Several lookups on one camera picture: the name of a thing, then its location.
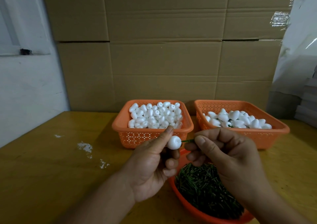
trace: orange plastic bowl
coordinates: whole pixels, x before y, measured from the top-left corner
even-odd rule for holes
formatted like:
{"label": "orange plastic bowl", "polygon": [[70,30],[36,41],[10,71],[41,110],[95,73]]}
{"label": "orange plastic bowl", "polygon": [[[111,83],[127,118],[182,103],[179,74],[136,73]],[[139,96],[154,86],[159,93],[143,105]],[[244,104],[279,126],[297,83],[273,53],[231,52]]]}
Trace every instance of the orange plastic bowl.
{"label": "orange plastic bowl", "polygon": [[[177,174],[179,173],[180,169],[183,168],[185,165],[187,165],[190,161],[187,160],[186,155],[189,153],[189,151],[183,149],[180,151],[180,159],[179,165],[177,167]],[[215,218],[212,216],[209,216],[200,210],[196,209],[194,206],[192,206],[186,199],[180,194],[180,192],[177,190],[175,185],[175,176],[168,179],[169,184],[171,185],[173,191],[175,192],[176,196],[180,200],[180,202],[183,204],[183,206],[195,217],[199,218],[202,221],[213,223],[213,224],[244,224],[250,222],[254,216],[252,216],[251,213],[249,213],[247,210],[244,211],[242,216],[237,220],[224,220]]]}
{"label": "orange plastic bowl", "polygon": [[124,105],[112,123],[113,130],[119,133],[121,144],[125,148],[136,148],[144,141],[157,138],[162,132],[164,132],[164,129],[128,128],[128,122],[132,119],[130,116],[131,113],[129,113],[129,108],[133,105],[133,103],[137,103],[140,107],[143,104],[146,105],[151,103],[152,105],[156,105],[158,102],[165,101],[169,101],[172,104],[175,104],[176,102],[180,103],[179,108],[182,110],[183,126],[181,129],[175,129],[173,135],[177,135],[182,141],[186,139],[187,134],[194,129],[194,124],[183,102],[176,100],[130,100]]}
{"label": "orange plastic bowl", "polygon": [[228,100],[196,100],[195,108],[197,120],[202,130],[217,128],[216,126],[213,126],[211,123],[209,123],[203,114],[207,114],[209,111],[219,113],[222,108],[225,108],[226,111],[243,110],[249,115],[254,115],[254,117],[257,119],[265,119],[268,124],[272,125],[272,129],[230,128],[230,130],[236,131],[239,134],[243,134],[251,138],[255,142],[258,149],[270,148],[280,135],[289,133],[289,127],[287,125],[249,102]]}

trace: white paint stain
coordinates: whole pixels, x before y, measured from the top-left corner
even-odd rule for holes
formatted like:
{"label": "white paint stain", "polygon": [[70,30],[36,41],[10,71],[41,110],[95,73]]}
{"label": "white paint stain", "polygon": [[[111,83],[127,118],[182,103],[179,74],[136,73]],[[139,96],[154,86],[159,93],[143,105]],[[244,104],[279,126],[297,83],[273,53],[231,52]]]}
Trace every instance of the white paint stain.
{"label": "white paint stain", "polygon": [[100,159],[100,163],[101,163],[101,166],[100,166],[101,169],[107,168],[107,166],[110,166],[110,164],[106,165],[106,163],[102,159]]}
{"label": "white paint stain", "polygon": [[82,141],[81,143],[78,143],[78,144],[77,144],[77,147],[78,147],[78,149],[80,149],[80,150],[86,151],[86,152],[87,152],[87,157],[88,157],[89,159],[91,159],[91,158],[93,157],[92,155],[89,155],[89,153],[91,153],[91,151],[92,151],[92,149],[93,149],[92,145],[90,145],[90,144],[88,144],[88,143],[84,143],[84,142]]}

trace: forearm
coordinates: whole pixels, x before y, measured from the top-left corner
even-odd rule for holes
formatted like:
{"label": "forearm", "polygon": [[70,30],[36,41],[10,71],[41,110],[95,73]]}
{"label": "forearm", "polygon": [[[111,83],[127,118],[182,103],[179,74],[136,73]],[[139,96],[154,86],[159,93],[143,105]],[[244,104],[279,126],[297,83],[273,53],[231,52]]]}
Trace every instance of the forearm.
{"label": "forearm", "polygon": [[126,178],[121,173],[115,173],[58,223],[117,224],[134,203],[133,192]]}
{"label": "forearm", "polygon": [[311,224],[270,186],[257,191],[245,206],[261,224]]}

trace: table surface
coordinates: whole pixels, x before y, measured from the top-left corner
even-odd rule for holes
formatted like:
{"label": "table surface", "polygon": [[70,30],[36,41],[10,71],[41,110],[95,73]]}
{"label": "table surface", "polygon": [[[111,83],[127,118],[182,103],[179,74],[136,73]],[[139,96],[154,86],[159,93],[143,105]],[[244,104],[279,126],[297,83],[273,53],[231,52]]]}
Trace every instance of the table surface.
{"label": "table surface", "polygon": [[[111,129],[117,114],[63,112],[0,149],[0,223],[50,223],[77,203],[131,155]],[[199,130],[195,129],[188,139]],[[260,156],[273,188],[317,220],[317,130],[284,121],[291,133]],[[91,152],[80,149],[92,146]],[[136,204],[122,223],[199,223],[165,183]]]}

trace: cardboard wall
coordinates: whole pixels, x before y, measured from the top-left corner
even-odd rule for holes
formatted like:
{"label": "cardboard wall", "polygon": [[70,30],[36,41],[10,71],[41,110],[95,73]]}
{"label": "cardboard wall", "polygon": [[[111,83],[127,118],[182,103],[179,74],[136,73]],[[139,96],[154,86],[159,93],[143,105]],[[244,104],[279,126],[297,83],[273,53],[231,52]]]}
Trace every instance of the cardboard wall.
{"label": "cardboard wall", "polygon": [[265,108],[289,1],[45,0],[72,110],[177,99],[191,114],[196,99]]}

